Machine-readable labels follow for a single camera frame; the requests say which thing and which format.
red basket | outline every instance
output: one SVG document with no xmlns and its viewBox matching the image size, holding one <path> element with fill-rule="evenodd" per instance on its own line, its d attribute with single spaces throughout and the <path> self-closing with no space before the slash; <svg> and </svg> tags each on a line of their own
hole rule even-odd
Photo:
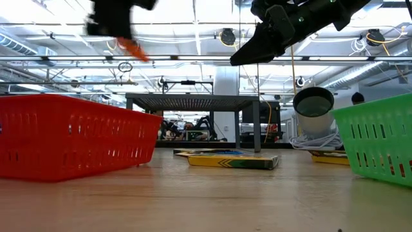
<svg viewBox="0 0 412 232">
<path fill-rule="evenodd" d="M 58 95 L 0 97 L 0 177 L 57 182 L 145 164 L 161 120 Z"/>
</svg>

workbench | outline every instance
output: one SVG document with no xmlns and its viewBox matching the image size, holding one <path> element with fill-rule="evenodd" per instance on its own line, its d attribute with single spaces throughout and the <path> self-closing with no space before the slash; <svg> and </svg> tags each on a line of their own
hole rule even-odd
<svg viewBox="0 0 412 232">
<path fill-rule="evenodd" d="M 126 108 L 130 110 L 133 109 L 133 104 L 136 104 L 150 111 L 234 112 L 236 148 L 240 148 L 239 112 L 252 105 L 254 151 L 261 151 L 258 96 L 128 93 L 126 99 Z"/>
<path fill-rule="evenodd" d="M 307 151 L 260 153 L 273 154 L 273 171 L 189 166 L 159 148 L 149 164 L 83 179 L 0 179 L 1 231 L 410 231 L 410 188 L 313 163 Z"/>
</svg>

ceiling fixture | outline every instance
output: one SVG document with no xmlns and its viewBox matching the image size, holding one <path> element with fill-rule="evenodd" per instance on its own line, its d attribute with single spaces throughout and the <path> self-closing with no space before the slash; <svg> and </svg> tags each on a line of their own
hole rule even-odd
<svg viewBox="0 0 412 232">
<path fill-rule="evenodd" d="M 71 84 L 71 87 L 73 87 L 73 88 L 78 88 L 78 87 L 80 87 L 78 80 L 71 80 L 70 82 L 72 83 L 72 84 Z"/>
<path fill-rule="evenodd" d="M 225 45 L 233 46 L 234 42 L 236 41 L 236 36 L 234 36 L 231 28 L 224 28 L 221 33 L 220 39 Z"/>
<path fill-rule="evenodd" d="M 164 86 L 165 90 L 169 89 L 169 85 L 167 84 L 167 82 L 165 82 L 163 76 L 157 80 L 157 86 L 159 88 L 162 88 Z"/>
<path fill-rule="evenodd" d="M 296 87 L 302 88 L 304 86 L 305 80 L 303 77 L 300 77 L 298 80 L 296 80 L 295 84 Z"/>
<path fill-rule="evenodd" d="M 381 34 L 379 29 L 369 29 L 368 30 L 368 39 L 366 40 L 369 46 L 379 46 L 381 43 L 376 43 L 373 41 L 385 42 L 384 35 Z"/>
</svg>

person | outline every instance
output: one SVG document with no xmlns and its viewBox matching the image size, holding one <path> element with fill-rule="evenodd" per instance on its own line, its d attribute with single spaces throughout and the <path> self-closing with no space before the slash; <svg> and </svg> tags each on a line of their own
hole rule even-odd
<svg viewBox="0 0 412 232">
<path fill-rule="evenodd" d="M 132 56 L 147 62 L 149 58 L 133 39 L 130 12 L 133 6 L 153 10 L 157 0 L 91 0 L 94 14 L 89 15 L 86 30 L 89 35 L 110 36 Z"/>
<path fill-rule="evenodd" d="M 352 95 L 352 104 L 357 105 L 357 104 L 362 104 L 365 103 L 365 98 L 363 95 L 359 92 L 356 92 L 355 94 Z"/>
</svg>

green basket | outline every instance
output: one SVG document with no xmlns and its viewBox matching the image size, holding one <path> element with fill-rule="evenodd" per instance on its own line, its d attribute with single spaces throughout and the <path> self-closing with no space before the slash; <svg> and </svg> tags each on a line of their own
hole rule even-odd
<svg viewBox="0 0 412 232">
<path fill-rule="evenodd" d="M 354 173 L 412 186 L 412 94 L 334 110 Z"/>
</svg>

